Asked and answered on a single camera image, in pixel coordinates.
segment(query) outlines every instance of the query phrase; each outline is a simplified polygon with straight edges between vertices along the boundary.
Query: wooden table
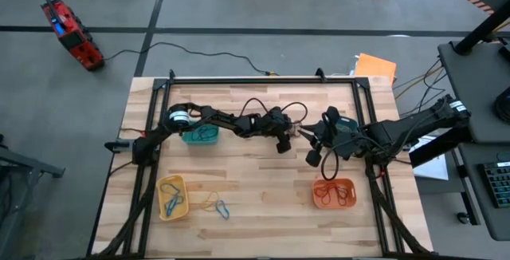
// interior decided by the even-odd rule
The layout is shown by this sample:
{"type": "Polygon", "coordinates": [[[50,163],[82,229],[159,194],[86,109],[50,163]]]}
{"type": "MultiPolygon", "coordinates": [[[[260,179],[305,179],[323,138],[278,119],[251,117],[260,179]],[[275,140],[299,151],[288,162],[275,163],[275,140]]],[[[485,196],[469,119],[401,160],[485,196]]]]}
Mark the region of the wooden table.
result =
{"type": "MultiPolygon", "coordinates": [[[[143,129],[153,78],[136,78],[131,84],[122,128],[143,129]]],[[[371,91],[378,120],[396,120],[398,112],[389,81],[371,77],[371,91]]],[[[258,97],[268,108],[301,101],[308,106],[304,124],[314,124],[329,105],[342,115],[356,119],[350,85],[172,85],[169,103],[192,101],[239,114],[250,97],[258,97]]],[[[364,116],[368,113],[363,101],[364,116]]],[[[246,112],[262,112],[257,102],[246,112]]],[[[293,120],[303,116],[300,106],[285,111],[293,120]]],[[[136,132],[120,137],[136,138],[136,132]]],[[[310,150],[304,137],[292,139],[292,150],[278,154],[271,138],[241,139],[220,129],[218,144],[191,147],[173,135],[162,145],[158,179],[182,175],[186,181],[190,212],[182,220],[159,218],[157,193],[151,213],[147,258],[253,258],[253,257],[353,257],[380,256],[374,208],[364,175],[364,161],[342,162],[338,178],[355,184],[357,204],[345,210],[320,210],[312,201],[312,182],[320,169],[304,158],[310,150]],[[217,191],[230,210],[225,221],[207,212],[200,203],[210,191],[217,191]]],[[[130,153],[115,156],[112,169],[130,160],[130,153]]],[[[401,153],[399,159],[408,159],[401,153]]],[[[328,160],[332,173],[334,157],[328,160]]],[[[128,166],[111,176],[92,249],[104,249],[128,216],[136,167],[128,166]]],[[[422,204],[410,165],[389,166],[398,214],[418,241],[432,249],[422,204]]],[[[394,240],[385,219],[390,249],[394,240]]],[[[137,236],[133,250],[138,243],[137,236]]]]}

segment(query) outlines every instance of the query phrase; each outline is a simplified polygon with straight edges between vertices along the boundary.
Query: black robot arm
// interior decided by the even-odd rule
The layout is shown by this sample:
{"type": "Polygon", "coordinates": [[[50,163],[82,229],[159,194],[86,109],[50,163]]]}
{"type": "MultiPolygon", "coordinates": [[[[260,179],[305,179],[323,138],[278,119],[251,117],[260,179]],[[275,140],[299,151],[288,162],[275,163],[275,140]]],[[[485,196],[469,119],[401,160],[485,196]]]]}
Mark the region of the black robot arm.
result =
{"type": "Polygon", "coordinates": [[[355,132],[340,132],[335,124],[338,110],[329,107],[323,119],[314,125],[305,125],[300,131],[312,146],[307,163],[317,167],[321,161],[322,147],[332,148],[337,156],[348,160],[352,155],[371,157],[374,164],[388,164],[406,144],[438,128],[467,125],[470,114],[466,107],[450,95],[442,97],[432,107],[401,120],[384,120],[359,127],[355,132]]]}
{"type": "Polygon", "coordinates": [[[235,116],[226,112],[211,108],[209,105],[197,105],[194,103],[174,104],[164,114],[158,126],[146,132],[145,137],[136,139],[132,151],[133,163],[143,163],[151,158],[151,154],[168,136],[183,132],[191,132],[204,124],[214,124],[220,128],[226,128],[236,136],[249,138],[252,136],[271,136],[279,140],[277,150],[279,153],[288,151],[290,146],[287,131],[292,127],[290,118],[281,111],[280,107],[274,107],[261,116],[258,113],[250,113],[244,116],[235,116]],[[191,117],[199,117],[199,121],[190,123],[191,117]]]}

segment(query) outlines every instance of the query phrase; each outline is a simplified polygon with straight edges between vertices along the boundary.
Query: gray floor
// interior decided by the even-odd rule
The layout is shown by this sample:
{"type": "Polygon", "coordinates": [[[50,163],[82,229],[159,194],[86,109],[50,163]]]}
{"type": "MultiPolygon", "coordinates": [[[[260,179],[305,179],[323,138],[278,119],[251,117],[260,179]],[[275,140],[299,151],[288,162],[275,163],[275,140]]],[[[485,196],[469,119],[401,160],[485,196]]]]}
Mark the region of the gray floor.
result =
{"type": "MultiPolygon", "coordinates": [[[[64,0],[87,26],[147,26],[155,0],[64,0]]],[[[0,26],[44,26],[44,0],[0,4],[0,26]]],[[[250,27],[342,30],[471,30],[487,15],[466,0],[164,0],[160,27],[250,27]]],[[[144,34],[95,33],[105,56],[140,49],[144,34]]],[[[157,34],[188,49],[229,51],[284,75],[316,68],[345,73],[351,58],[369,53],[398,64],[398,82],[423,74],[447,37],[313,37],[157,34]]],[[[20,253],[37,259],[84,254],[138,56],[123,54],[96,73],[82,69],[52,33],[0,33],[0,132],[16,152],[66,167],[65,177],[41,179],[25,219],[20,253]]],[[[143,75],[246,76],[256,73],[230,57],[201,57],[155,47],[143,75]]],[[[448,81],[441,85],[451,89],[448,81]]],[[[412,109],[416,86],[398,99],[412,109]]],[[[510,247],[491,240],[485,227],[462,226],[454,212],[459,195],[424,195],[422,203],[436,251],[508,258],[510,247]]]]}

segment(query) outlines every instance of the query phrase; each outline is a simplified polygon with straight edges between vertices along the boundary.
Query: yellow cable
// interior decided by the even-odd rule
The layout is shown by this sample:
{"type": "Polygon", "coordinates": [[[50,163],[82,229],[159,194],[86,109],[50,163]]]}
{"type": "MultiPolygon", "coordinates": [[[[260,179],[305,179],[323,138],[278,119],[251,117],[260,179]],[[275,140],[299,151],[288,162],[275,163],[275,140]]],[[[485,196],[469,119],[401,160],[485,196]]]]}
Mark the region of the yellow cable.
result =
{"type": "Polygon", "coordinates": [[[501,24],[501,25],[499,25],[497,28],[495,28],[495,29],[493,30],[493,33],[495,33],[495,32],[497,32],[497,31],[499,31],[499,30],[503,29],[505,26],[508,26],[508,24],[510,24],[510,21],[506,21],[506,22],[504,22],[503,24],[501,24]]]}
{"type": "Polygon", "coordinates": [[[429,74],[426,74],[425,76],[423,76],[422,78],[420,78],[419,80],[415,81],[414,83],[412,83],[411,85],[409,85],[406,89],[404,89],[401,93],[399,93],[396,97],[395,97],[395,100],[397,100],[401,95],[403,95],[405,92],[407,92],[410,88],[414,87],[415,85],[421,83],[424,79],[426,79],[427,77],[430,77],[432,76],[433,74],[435,74],[439,69],[442,69],[443,66],[440,66],[432,71],[430,71],[429,74]]]}
{"type": "Polygon", "coordinates": [[[200,208],[202,208],[205,211],[216,211],[216,202],[220,199],[220,195],[216,191],[212,191],[209,193],[209,196],[207,196],[206,200],[202,201],[200,203],[200,208]],[[216,195],[216,200],[210,200],[210,197],[216,195]]]}

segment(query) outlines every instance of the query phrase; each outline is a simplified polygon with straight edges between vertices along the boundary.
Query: keyboard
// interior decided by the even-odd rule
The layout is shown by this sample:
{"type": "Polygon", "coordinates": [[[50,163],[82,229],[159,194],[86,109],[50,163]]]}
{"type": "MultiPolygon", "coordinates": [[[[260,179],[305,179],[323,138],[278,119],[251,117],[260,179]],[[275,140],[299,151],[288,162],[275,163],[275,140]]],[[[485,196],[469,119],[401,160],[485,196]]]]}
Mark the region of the keyboard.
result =
{"type": "Polygon", "coordinates": [[[494,206],[510,207],[510,163],[480,164],[480,170],[494,206]]]}

